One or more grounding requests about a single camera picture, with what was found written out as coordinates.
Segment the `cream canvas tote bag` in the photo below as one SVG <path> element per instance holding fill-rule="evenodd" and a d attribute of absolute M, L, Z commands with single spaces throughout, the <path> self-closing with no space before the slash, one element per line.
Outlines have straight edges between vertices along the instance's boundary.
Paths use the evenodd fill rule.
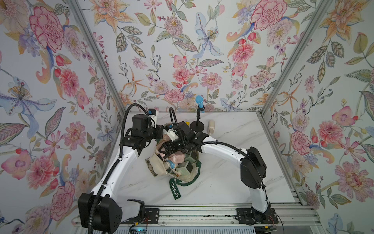
<path fill-rule="evenodd" d="M 145 160 L 148 170 L 151 172 L 153 177 L 158 176 L 169 176 L 169 187 L 175 200 L 181 198 L 181 193 L 178 187 L 187 187 L 193 184 L 200 175 L 202 163 L 200 161 L 200 155 L 198 150 L 194 149 L 195 144 L 192 142 L 196 133 L 190 129 L 187 122 L 180 122 L 178 124 L 166 124 L 164 125 L 166 130 L 164 131 L 163 138 L 157 141 L 154 154 Z M 179 164 L 174 164 L 167 158 L 171 154 L 162 153 L 162 142 L 163 139 L 171 139 L 175 141 L 177 139 L 183 139 L 190 145 L 190 150 L 185 154 L 185 161 L 189 161 L 194 169 L 188 176 L 180 176 L 176 171 L 176 167 Z"/>

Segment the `cream panda pencil sharpener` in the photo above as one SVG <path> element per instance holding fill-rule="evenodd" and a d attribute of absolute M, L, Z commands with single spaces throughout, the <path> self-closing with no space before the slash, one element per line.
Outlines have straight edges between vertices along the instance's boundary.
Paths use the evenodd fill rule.
<path fill-rule="evenodd" d="M 215 121 L 214 120 L 210 120 L 208 122 L 208 128 L 207 128 L 207 133 L 211 136 L 213 135 L 215 132 Z"/>

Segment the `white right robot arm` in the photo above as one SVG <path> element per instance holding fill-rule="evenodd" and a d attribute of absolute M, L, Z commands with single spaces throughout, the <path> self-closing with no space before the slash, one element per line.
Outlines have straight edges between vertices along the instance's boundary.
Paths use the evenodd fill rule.
<path fill-rule="evenodd" d="M 238 208 L 235 219 L 240 224 L 271 224 L 281 222 L 275 209 L 271 207 L 266 186 L 263 183 L 266 177 L 267 166 L 255 147 L 240 149 L 228 143 L 220 142 L 208 134 L 194 130 L 192 125 L 178 122 L 173 108 L 169 109 L 171 125 L 167 127 L 168 134 L 175 136 L 161 144 L 160 153 L 170 159 L 173 154 L 183 153 L 185 157 L 210 154 L 231 162 L 240 169 L 240 180 L 248 187 L 252 203 L 250 208 Z"/>

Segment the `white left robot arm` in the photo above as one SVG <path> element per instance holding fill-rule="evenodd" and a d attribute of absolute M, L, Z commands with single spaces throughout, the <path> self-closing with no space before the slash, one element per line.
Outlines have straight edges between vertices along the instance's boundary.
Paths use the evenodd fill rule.
<path fill-rule="evenodd" d="M 122 201 L 118 191 L 126 172 L 142 150 L 152 140 L 163 137 L 163 127 L 157 124 L 157 116 L 157 110 L 146 110 L 137 103 L 127 108 L 114 161 L 98 185 L 78 199 L 81 226 L 89 234 L 94 231 L 113 234 L 124 221 L 129 220 L 134 227 L 145 220 L 144 202 L 137 199 Z"/>

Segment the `pink pencil sharpener in bag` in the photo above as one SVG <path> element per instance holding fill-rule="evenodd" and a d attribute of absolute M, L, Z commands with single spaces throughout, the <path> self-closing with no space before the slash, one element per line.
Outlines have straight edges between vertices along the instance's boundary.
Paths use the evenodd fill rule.
<path fill-rule="evenodd" d="M 180 164 L 180 163 L 183 163 L 185 161 L 185 154 L 184 153 L 175 153 L 175 154 L 171 154 L 167 160 L 170 160 L 172 163 L 174 164 Z"/>

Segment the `green pencil sharpener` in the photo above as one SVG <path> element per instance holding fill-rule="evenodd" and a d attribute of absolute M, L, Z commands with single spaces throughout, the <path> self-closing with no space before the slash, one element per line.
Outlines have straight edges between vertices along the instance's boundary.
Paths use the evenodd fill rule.
<path fill-rule="evenodd" d="M 192 173 L 193 169 L 194 166 L 189 161 L 180 163 L 176 167 L 176 171 L 180 174 L 180 176 L 189 176 Z"/>

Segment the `black microphone stand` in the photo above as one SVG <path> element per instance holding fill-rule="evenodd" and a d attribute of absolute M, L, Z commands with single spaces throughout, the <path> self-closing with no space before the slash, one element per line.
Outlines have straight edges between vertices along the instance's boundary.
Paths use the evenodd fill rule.
<path fill-rule="evenodd" d="M 190 129 L 195 132 L 202 132 L 205 128 L 204 124 L 200 121 L 200 115 L 205 111 L 205 108 L 198 107 L 196 113 L 196 120 L 190 123 Z"/>

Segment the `blue microphone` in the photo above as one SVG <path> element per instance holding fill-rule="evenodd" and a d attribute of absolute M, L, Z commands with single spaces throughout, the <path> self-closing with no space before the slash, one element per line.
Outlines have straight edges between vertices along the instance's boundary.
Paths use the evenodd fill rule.
<path fill-rule="evenodd" d="M 196 96 L 195 101 L 198 105 L 198 110 L 201 113 L 204 113 L 205 112 L 204 98 L 202 96 Z"/>

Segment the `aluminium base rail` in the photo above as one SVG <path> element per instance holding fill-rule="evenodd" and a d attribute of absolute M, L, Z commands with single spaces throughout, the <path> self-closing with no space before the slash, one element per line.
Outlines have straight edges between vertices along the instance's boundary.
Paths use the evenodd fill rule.
<path fill-rule="evenodd" d="M 273 203 L 266 224 L 241 222 L 237 209 L 248 204 L 223 206 L 153 206 L 156 213 L 132 227 L 120 224 L 117 234 L 324 234 L 316 211 L 303 205 L 301 195 L 291 190 L 295 202 Z"/>

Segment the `aluminium corner post left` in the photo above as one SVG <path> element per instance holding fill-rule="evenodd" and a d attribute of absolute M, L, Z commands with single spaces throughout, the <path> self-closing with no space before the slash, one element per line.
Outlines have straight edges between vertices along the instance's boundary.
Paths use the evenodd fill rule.
<path fill-rule="evenodd" d="M 100 49 L 94 39 L 94 36 L 92 34 L 92 31 L 90 30 L 90 27 L 86 21 L 86 18 L 84 16 L 83 10 L 79 5 L 78 1 L 72 1 L 72 0 L 67 0 L 68 6 L 70 10 L 72 11 L 77 24 L 79 27 L 82 29 L 83 36 L 89 46 L 89 48 L 92 51 L 93 57 L 96 61 L 97 66 L 99 67 L 100 71 L 103 74 L 104 80 L 107 82 L 107 85 L 109 87 L 109 90 L 111 91 L 115 103 L 122 115 L 125 114 L 126 110 L 125 107 L 122 103 L 122 100 L 120 98 L 120 95 L 115 87 L 114 81 L 112 79 L 112 76 L 110 74 L 109 68 L 105 63 L 104 58 L 101 55 Z"/>

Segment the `aluminium corner post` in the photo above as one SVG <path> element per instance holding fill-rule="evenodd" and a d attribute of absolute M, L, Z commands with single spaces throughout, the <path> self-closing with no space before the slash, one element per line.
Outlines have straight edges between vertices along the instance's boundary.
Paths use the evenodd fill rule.
<path fill-rule="evenodd" d="M 72 0 L 67 0 L 68 6 L 70 10 L 72 11 L 77 24 L 79 27 L 82 29 L 83 36 L 89 46 L 89 48 L 92 51 L 93 57 L 96 61 L 97 66 L 99 67 L 100 71 L 103 74 L 104 80 L 107 82 L 107 85 L 109 87 L 109 90 L 111 91 L 115 103 L 122 115 L 125 114 L 126 110 L 125 107 L 122 103 L 122 100 L 120 98 L 120 95 L 115 87 L 114 81 L 112 79 L 112 76 L 110 74 L 109 68 L 105 63 L 104 58 L 101 55 L 100 49 L 94 39 L 94 36 L 92 34 L 92 31 L 90 30 L 90 27 L 86 21 L 86 18 L 84 16 L 83 10 L 79 5 L 78 1 L 72 1 Z"/>
<path fill-rule="evenodd" d="M 296 65 L 299 57 L 302 55 L 304 49 L 307 47 L 307 45 L 310 42 L 310 39 L 312 38 L 314 32 L 316 31 L 318 24 L 322 20 L 323 16 L 326 14 L 328 8 L 330 7 L 331 3 L 328 0 L 320 1 L 318 4 L 315 13 L 313 14 L 310 22 L 308 23 L 304 35 L 301 37 L 299 43 L 296 45 L 294 51 L 289 56 L 289 60 L 285 65 L 285 68 L 281 72 L 281 75 L 275 84 L 272 92 L 270 93 L 265 105 L 261 109 L 261 111 L 257 112 L 258 117 L 264 117 L 265 114 L 270 111 L 270 107 L 274 100 L 276 99 L 279 91 L 281 90 L 283 84 L 288 78 L 288 75 L 292 71 L 293 67 Z"/>

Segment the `aluminium corner post right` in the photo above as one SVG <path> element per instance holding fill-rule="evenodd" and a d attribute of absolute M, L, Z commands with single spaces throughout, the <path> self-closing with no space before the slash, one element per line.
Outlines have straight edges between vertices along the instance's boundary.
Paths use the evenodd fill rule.
<path fill-rule="evenodd" d="M 270 93 L 265 105 L 261 109 L 261 111 L 257 112 L 258 117 L 264 117 L 265 114 L 270 111 L 270 107 L 274 100 L 276 99 L 279 91 L 281 90 L 283 84 L 288 78 L 288 75 L 292 71 L 293 67 L 296 65 L 299 57 L 302 55 L 304 49 L 307 47 L 307 45 L 310 42 L 310 39 L 312 38 L 314 32 L 316 31 L 318 24 L 322 20 L 323 16 L 326 14 L 328 8 L 330 7 L 331 3 L 328 0 L 320 1 L 318 4 L 315 13 L 313 14 L 310 22 L 308 23 L 304 35 L 301 37 L 299 43 L 296 45 L 294 51 L 289 56 L 289 60 L 285 65 L 285 68 L 281 72 L 281 75 L 275 84 L 272 92 Z"/>

